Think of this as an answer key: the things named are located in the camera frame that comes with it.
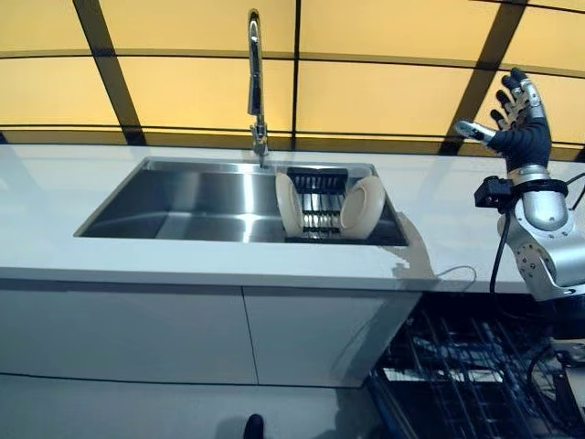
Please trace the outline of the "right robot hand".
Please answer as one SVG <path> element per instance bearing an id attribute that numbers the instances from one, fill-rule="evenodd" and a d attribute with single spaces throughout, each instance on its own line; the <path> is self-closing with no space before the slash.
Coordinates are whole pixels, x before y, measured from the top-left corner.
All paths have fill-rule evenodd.
<path id="1" fill-rule="evenodd" d="M 509 172 L 523 166 L 548 166 L 552 146 L 545 107 L 532 80 L 519 68 L 501 79 L 504 88 L 495 94 L 499 109 L 490 111 L 496 127 L 461 119 L 457 134 L 482 143 L 504 158 Z"/>

